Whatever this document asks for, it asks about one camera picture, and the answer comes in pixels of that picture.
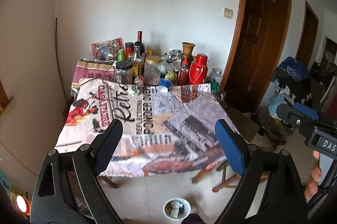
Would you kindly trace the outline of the person's right hand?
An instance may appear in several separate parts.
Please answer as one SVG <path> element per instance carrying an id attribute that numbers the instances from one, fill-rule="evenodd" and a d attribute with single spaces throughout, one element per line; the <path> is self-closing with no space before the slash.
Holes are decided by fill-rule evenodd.
<path id="1" fill-rule="evenodd" d="M 308 184 L 305 187 L 304 195 L 307 201 L 309 201 L 318 192 L 318 181 L 322 177 L 322 171 L 319 167 L 320 153 L 318 151 L 312 152 L 313 157 L 316 159 L 309 176 Z"/>

